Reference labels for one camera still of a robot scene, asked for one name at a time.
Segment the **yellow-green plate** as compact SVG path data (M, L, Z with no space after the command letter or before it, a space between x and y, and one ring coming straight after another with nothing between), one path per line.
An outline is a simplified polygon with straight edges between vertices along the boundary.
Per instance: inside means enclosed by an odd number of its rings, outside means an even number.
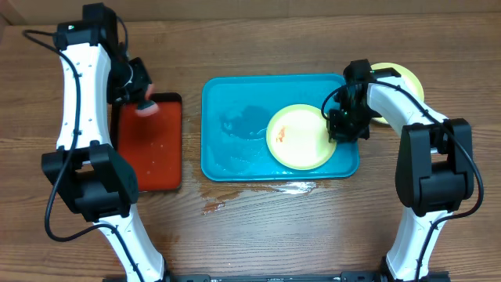
M393 68L401 75L401 79L405 82L405 90L420 102L424 101L424 90L419 79L413 72L404 66L396 63L375 63L371 65L371 68L373 71ZM375 106L377 110L381 109L384 112L381 117L375 117L373 120L381 124L389 125L392 128L395 128L396 125L402 127L412 122L414 119L412 110L406 113L400 110L397 112L391 111L394 106L393 102L402 102L404 98L403 94L398 93L396 90L391 91L381 85L373 86L370 95L372 101L369 104L374 105L374 102L376 102Z
M276 112L266 129L266 144L282 165L306 171L324 165L337 149L319 108L294 104Z

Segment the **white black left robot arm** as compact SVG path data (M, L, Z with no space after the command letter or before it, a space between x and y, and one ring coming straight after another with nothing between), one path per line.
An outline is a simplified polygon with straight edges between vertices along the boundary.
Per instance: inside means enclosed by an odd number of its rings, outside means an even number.
M168 270L139 217L139 184L132 166L114 148L107 107L127 103L154 110L148 99L151 79L140 58L128 58L117 22L61 23L50 50L64 76L63 121L53 153L43 154L42 171L52 184L44 227L59 242L99 230L110 242L127 281L166 281ZM54 200L60 197L91 226L66 237L51 229Z

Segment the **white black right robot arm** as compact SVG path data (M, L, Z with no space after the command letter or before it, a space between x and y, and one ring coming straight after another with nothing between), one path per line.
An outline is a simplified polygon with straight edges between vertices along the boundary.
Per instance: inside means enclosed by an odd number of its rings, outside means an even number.
M381 281L447 281L428 263L443 226L460 213L462 201L482 181L473 160L471 126L449 119L418 100L396 69L374 70L365 60L344 69L344 85L329 97L337 106L323 110L330 141L354 143L369 138L369 124L384 118L400 138L395 188L404 206L395 242L383 257Z

